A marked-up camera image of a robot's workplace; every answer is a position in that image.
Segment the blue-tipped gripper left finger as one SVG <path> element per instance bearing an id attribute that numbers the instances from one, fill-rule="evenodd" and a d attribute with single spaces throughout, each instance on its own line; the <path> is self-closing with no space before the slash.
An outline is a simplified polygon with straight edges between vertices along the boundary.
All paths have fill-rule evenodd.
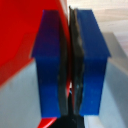
<path id="1" fill-rule="evenodd" d="M 37 65 L 42 117 L 67 115 L 67 42 L 58 11 L 43 11 L 32 56 Z"/>

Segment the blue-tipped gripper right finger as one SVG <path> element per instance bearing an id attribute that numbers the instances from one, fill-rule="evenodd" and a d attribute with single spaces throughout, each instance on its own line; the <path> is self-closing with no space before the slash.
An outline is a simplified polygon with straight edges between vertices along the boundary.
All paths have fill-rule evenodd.
<path id="1" fill-rule="evenodd" d="M 111 54 L 92 10 L 70 10 L 70 35 L 74 114 L 98 115 Z"/>

